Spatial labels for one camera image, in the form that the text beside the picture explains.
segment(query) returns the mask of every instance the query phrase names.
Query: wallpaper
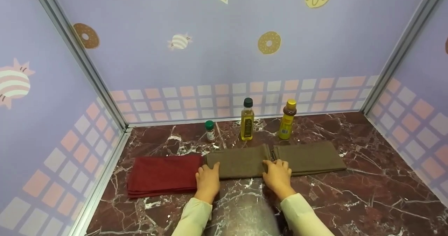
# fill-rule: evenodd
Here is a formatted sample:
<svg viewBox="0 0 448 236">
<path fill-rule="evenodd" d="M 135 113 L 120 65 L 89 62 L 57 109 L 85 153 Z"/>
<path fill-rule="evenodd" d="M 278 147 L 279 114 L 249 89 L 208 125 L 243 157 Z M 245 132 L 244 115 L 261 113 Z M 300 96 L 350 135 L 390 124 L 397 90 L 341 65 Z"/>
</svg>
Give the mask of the wallpaper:
<svg viewBox="0 0 448 236">
<path fill-rule="evenodd" d="M 284 97 L 301 113 L 357 110 L 421 0 L 58 1 L 139 123 L 232 117 L 251 95 L 261 115 Z"/>
<path fill-rule="evenodd" d="M 448 0 L 442 0 L 369 117 L 448 206 Z"/>
<path fill-rule="evenodd" d="M 38 0 L 0 14 L 0 235 L 66 236 L 120 131 Z"/>
</svg>

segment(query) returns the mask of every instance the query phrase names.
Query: olive green towel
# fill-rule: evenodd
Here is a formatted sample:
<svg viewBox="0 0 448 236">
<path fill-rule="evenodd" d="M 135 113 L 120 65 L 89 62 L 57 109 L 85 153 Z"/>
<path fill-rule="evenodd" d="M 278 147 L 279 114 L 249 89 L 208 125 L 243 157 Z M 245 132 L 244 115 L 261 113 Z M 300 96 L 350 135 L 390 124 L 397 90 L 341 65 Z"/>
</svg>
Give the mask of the olive green towel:
<svg viewBox="0 0 448 236">
<path fill-rule="evenodd" d="M 293 171 L 292 175 L 318 174 L 347 168 L 329 141 L 274 146 L 274 159 L 287 161 Z"/>
<path fill-rule="evenodd" d="M 232 148 L 210 152 L 205 156 L 208 167 L 220 162 L 219 178 L 261 177 L 267 172 L 263 160 L 270 160 L 269 147 L 266 144 L 253 148 Z"/>
</svg>

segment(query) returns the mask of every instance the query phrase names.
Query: red towel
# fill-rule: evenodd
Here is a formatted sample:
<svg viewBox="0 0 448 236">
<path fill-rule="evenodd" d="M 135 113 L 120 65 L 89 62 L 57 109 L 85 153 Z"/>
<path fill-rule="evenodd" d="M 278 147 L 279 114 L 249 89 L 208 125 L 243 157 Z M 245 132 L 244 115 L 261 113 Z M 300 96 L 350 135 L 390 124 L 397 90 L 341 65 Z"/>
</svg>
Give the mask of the red towel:
<svg viewBox="0 0 448 236">
<path fill-rule="evenodd" d="M 195 192 L 195 174 L 202 161 L 200 154 L 138 157 L 128 176 L 128 197 Z"/>
</svg>

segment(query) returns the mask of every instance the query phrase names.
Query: bottle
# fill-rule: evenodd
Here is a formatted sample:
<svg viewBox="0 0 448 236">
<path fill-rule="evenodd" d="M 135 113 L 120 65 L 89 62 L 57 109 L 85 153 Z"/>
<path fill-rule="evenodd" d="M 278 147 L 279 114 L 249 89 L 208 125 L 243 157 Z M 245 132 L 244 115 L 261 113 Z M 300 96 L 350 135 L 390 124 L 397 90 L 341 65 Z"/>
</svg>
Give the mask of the bottle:
<svg viewBox="0 0 448 236">
<path fill-rule="evenodd" d="M 281 119 L 280 129 L 278 131 L 278 136 L 282 140 L 287 140 L 291 136 L 294 115 L 297 113 L 296 104 L 295 100 L 289 99 L 283 108 L 283 118 Z"/>
<path fill-rule="evenodd" d="M 205 122 L 205 129 L 207 130 L 207 140 L 214 141 L 215 140 L 215 124 L 211 120 L 207 120 Z"/>
<path fill-rule="evenodd" d="M 244 99 L 244 109 L 241 111 L 241 140 L 251 140 L 253 138 L 253 101 L 251 98 Z"/>
</svg>

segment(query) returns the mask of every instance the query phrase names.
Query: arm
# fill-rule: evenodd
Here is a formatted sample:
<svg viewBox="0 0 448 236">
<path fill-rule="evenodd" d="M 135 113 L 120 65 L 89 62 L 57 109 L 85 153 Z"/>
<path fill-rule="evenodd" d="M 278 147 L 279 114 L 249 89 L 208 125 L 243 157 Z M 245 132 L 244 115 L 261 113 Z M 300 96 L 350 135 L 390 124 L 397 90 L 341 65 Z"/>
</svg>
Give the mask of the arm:
<svg viewBox="0 0 448 236">
<path fill-rule="evenodd" d="M 288 227 L 297 236 L 334 236 L 320 221 L 311 206 L 300 194 L 288 196 L 280 206 Z"/>
<path fill-rule="evenodd" d="M 280 199 L 289 229 L 296 236 L 334 236 L 302 195 L 297 194 L 291 187 L 291 169 L 288 162 L 264 160 L 263 163 L 267 165 L 263 180 Z"/>
<path fill-rule="evenodd" d="M 203 165 L 196 173 L 197 192 L 188 201 L 171 236 L 201 236 L 211 217 L 211 203 L 219 192 L 219 162 L 213 169 Z"/>
<path fill-rule="evenodd" d="M 212 206 L 192 198 L 182 212 L 181 220 L 171 236 L 201 236 L 210 217 Z"/>
</svg>

